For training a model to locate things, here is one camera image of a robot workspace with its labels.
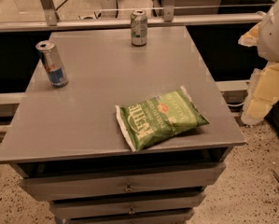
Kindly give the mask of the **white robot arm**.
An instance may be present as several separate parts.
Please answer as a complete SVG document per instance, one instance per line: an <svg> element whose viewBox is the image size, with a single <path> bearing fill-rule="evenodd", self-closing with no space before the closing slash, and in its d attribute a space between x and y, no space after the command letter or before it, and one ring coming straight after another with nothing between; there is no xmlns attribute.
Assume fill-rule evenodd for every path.
<svg viewBox="0 0 279 224"><path fill-rule="evenodd" d="M279 101L279 0L264 14L262 21L242 35L238 43L258 49L267 61L263 69L255 68L248 85L241 120L256 125L264 120Z"/></svg>

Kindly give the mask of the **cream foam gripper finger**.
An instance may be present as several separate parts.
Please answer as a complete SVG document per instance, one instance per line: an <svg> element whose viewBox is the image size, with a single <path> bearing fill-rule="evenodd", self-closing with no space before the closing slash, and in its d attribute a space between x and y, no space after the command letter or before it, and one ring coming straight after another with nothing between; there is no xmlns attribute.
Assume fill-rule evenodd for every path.
<svg viewBox="0 0 279 224"><path fill-rule="evenodd" d="M279 101L279 63L267 62L263 69L255 69L250 78L241 120L257 125L264 120Z"/></svg>

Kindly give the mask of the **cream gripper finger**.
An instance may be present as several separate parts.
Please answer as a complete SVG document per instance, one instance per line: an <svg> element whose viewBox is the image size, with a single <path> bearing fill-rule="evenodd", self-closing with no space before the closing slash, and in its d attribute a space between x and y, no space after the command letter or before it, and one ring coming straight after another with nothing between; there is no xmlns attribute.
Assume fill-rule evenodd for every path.
<svg viewBox="0 0 279 224"><path fill-rule="evenodd" d="M249 31L244 35L241 35L238 44L245 47L254 47L258 44L258 30L260 22L254 25Z"/></svg>

